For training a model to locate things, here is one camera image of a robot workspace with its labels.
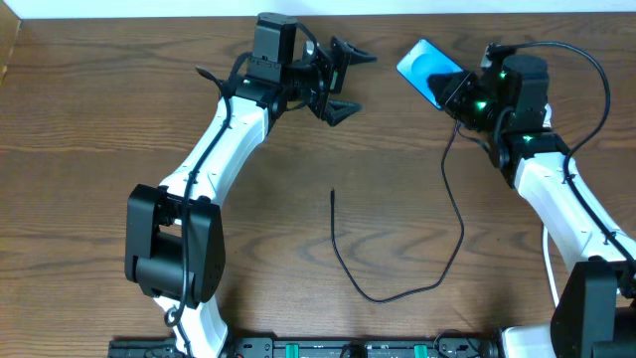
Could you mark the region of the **blue Galaxy smartphone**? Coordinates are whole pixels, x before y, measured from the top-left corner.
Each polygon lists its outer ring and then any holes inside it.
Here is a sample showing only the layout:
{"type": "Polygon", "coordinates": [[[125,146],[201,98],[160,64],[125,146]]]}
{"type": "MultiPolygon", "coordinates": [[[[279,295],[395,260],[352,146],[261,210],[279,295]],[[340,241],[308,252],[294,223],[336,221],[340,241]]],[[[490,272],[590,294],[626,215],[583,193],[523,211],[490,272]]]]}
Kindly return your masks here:
{"type": "Polygon", "coordinates": [[[420,39],[397,63],[397,71],[436,109],[441,110],[428,78],[462,73],[463,69],[427,39],[420,39]]]}

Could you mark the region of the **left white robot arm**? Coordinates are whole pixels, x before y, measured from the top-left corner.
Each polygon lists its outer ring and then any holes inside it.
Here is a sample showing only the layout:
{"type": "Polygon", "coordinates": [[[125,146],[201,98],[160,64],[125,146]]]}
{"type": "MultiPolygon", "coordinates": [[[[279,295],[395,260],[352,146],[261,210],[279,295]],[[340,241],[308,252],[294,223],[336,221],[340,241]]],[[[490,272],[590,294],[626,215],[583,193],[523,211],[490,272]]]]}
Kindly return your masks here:
{"type": "Polygon", "coordinates": [[[229,328],[215,293],[226,263],[221,208],[242,166],[286,112],[307,107],[334,127],[361,110],[335,100],[350,66],[376,56],[332,37],[307,33],[295,58],[296,18],[258,14],[253,48],[221,81],[205,68],[220,97],[214,118],[188,157],[156,187],[137,185],[127,201],[124,273],[164,311],[184,357],[218,357],[229,328]]]}

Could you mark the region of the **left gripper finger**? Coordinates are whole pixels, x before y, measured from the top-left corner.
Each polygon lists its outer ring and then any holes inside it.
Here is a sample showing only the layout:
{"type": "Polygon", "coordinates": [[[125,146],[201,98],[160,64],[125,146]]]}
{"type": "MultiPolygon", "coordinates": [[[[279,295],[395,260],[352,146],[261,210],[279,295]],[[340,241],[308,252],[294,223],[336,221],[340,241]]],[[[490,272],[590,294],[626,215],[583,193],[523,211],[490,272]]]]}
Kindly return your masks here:
{"type": "Polygon", "coordinates": [[[360,50],[337,36],[331,39],[330,47],[334,59],[339,65],[359,65],[373,63],[377,60],[375,55],[360,50]]]}
{"type": "Polygon", "coordinates": [[[336,126],[361,109],[362,106],[359,103],[329,99],[322,114],[322,119],[329,126],[336,126]]]}

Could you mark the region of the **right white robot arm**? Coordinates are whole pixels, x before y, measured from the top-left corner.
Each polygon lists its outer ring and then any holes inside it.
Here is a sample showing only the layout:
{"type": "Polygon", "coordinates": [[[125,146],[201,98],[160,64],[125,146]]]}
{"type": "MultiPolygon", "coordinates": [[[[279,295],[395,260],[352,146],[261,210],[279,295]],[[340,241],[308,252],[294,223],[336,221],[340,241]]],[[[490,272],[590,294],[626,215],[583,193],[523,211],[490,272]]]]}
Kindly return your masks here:
{"type": "Polygon", "coordinates": [[[436,107],[488,135],[494,167],[535,210],[569,272],[548,323],[501,332],[503,357],[632,357],[635,243],[611,220],[579,175],[567,145],[546,125],[547,63],[528,55],[489,55],[483,74],[445,55],[420,74],[436,107]]]}

